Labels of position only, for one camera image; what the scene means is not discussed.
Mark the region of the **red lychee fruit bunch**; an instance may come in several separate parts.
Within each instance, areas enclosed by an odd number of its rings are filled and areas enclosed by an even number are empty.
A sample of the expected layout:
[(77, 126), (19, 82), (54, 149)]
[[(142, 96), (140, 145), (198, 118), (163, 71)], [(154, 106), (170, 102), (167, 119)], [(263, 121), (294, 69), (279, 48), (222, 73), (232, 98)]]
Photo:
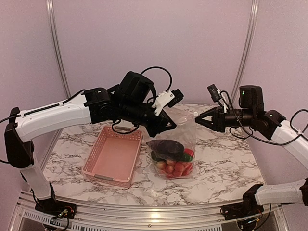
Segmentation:
[(166, 178), (179, 178), (182, 176), (185, 166), (182, 162), (159, 161), (155, 164), (158, 174)]

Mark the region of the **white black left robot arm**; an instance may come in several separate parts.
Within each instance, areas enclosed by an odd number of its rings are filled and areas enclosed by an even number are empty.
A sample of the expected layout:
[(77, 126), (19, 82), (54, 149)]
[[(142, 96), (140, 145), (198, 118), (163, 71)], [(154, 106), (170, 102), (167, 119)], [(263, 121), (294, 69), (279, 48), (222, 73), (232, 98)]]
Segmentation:
[(11, 110), (4, 132), (7, 164), (20, 170), (33, 191), (36, 209), (57, 214), (72, 203), (58, 201), (34, 157), (33, 139), (62, 128), (111, 120), (143, 126), (149, 136), (174, 129), (176, 124), (164, 111), (182, 100), (180, 90), (157, 94), (154, 83), (143, 74), (128, 72), (120, 84), (109, 89), (80, 90), (70, 98), (32, 110)]

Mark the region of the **green toy cucumber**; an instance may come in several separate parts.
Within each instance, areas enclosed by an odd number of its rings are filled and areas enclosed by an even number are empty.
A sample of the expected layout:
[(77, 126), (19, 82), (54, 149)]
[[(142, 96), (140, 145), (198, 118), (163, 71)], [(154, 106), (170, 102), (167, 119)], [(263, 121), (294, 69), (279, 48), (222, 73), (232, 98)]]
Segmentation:
[[(155, 154), (151, 153), (151, 158), (153, 161), (159, 162), (159, 161), (167, 161), (168, 159), (162, 159), (157, 157)], [(176, 158), (174, 161), (182, 161), (182, 162), (191, 162), (193, 161), (193, 157), (188, 155), (188, 154), (184, 154), (183, 156), (181, 156), (180, 158)]]

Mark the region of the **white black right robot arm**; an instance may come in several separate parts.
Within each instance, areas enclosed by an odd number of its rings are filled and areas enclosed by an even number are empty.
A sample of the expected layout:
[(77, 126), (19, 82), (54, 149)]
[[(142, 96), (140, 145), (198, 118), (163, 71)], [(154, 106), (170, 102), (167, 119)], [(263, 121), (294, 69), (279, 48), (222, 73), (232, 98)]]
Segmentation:
[[(308, 167), (307, 127), (296, 129), (292, 120), (276, 110), (266, 111), (262, 88), (255, 85), (239, 87), (239, 108), (234, 108), (229, 94), (212, 84), (208, 91), (214, 102), (224, 101), (195, 118), (199, 125), (216, 132), (227, 128), (240, 128), (247, 138), (261, 143), (261, 149), (269, 148), (269, 160), (278, 158), (274, 151), (282, 152), (283, 160), (290, 160), (293, 167)], [(293, 182), (276, 185), (256, 184), (243, 194), (239, 203), (224, 205), (221, 209), (226, 219), (249, 216), (261, 212), (269, 204), (308, 204), (308, 179), (294, 177)]]

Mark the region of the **dark purple toy eggplant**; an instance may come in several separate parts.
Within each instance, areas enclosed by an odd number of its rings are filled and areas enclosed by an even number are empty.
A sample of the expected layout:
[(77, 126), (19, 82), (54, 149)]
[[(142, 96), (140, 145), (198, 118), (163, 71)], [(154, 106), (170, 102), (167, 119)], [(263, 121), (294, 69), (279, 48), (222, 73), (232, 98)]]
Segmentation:
[(184, 146), (174, 140), (151, 140), (146, 142), (146, 145), (151, 149), (151, 153), (162, 159), (175, 160), (184, 154)]

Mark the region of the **pink perforated plastic basket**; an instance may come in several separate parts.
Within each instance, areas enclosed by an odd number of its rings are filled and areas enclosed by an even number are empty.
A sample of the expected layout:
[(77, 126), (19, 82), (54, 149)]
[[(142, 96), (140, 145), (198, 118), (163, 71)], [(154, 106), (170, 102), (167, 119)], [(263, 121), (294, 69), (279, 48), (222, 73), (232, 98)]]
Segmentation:
[(119, 134), (111, 127), (101, 130), (82, 168), (93, 181), (129, 188), (140, 153), (142, 132)]

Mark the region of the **red toy tomato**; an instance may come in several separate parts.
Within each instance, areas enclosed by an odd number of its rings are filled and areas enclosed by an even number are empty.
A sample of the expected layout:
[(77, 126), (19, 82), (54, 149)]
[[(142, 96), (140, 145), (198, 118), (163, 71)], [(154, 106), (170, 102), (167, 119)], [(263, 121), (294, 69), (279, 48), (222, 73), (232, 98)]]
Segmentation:
[(191, 150), (191, 149), (185, 148), (184, 153), (191, 156), (191, 157), (194, 157), (194, 151)]

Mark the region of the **clear zip top bag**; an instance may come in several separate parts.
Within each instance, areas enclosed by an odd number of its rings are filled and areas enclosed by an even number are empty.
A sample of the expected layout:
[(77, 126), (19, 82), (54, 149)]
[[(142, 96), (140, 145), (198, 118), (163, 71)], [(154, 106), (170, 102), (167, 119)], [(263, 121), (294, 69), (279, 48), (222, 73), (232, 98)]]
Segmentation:
[(195, 116), (192, 112), (177, 108), (169, 108), (166, 113), (176, 127), (154, 138), (144, 136), (154, 173), (165, 180), (190, 178), (195, 167)]

